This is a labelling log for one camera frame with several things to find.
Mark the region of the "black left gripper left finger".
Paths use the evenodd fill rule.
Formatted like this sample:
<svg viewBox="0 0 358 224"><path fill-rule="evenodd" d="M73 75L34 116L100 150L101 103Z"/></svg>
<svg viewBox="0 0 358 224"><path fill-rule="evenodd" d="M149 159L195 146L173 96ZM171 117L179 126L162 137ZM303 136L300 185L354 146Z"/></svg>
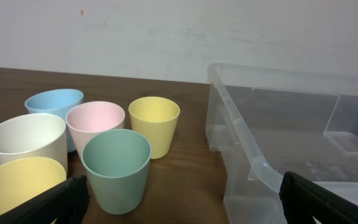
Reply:
<svg viewBox="0 0 358 224"><path fill-rule="evenodd" d="M0 223L81 223L90 203L87 176L76 175L0 215Z"/></svg>

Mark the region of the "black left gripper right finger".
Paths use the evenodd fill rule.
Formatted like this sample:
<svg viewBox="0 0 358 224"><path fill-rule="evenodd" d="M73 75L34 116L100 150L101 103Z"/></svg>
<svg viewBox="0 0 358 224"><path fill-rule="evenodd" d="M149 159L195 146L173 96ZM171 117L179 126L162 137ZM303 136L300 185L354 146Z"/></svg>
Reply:
<svg viewBox="0 0 358 224"><path fill-rule="evenodd" d="M288 224L358 224L358 206L295 172L286 172L279 197Z"/></svg>

